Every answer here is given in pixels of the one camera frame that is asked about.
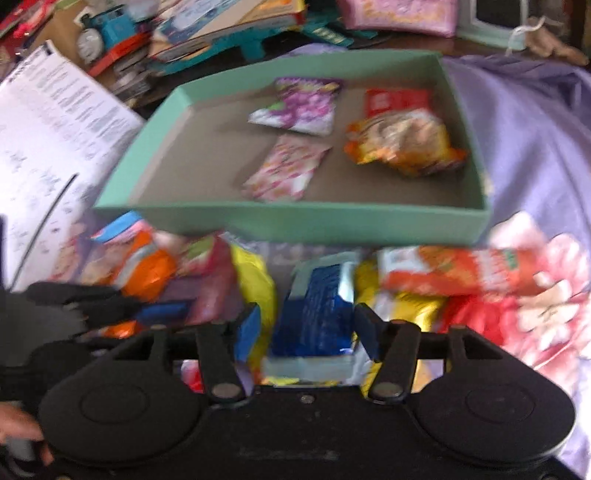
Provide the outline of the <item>person's left hand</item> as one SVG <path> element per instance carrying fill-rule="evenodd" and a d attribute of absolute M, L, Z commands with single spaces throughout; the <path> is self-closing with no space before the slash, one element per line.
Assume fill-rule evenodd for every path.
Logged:
<path fill-rule="evenodd" d="M 50 465 L 54 457 L 44 442 L 37 420 L 11 403 L 2 402 L 0 409 L 1 444 L 8 451 L 9 462 L 31 468 L 33 457 L 37 455 L 44 466 Z"/>

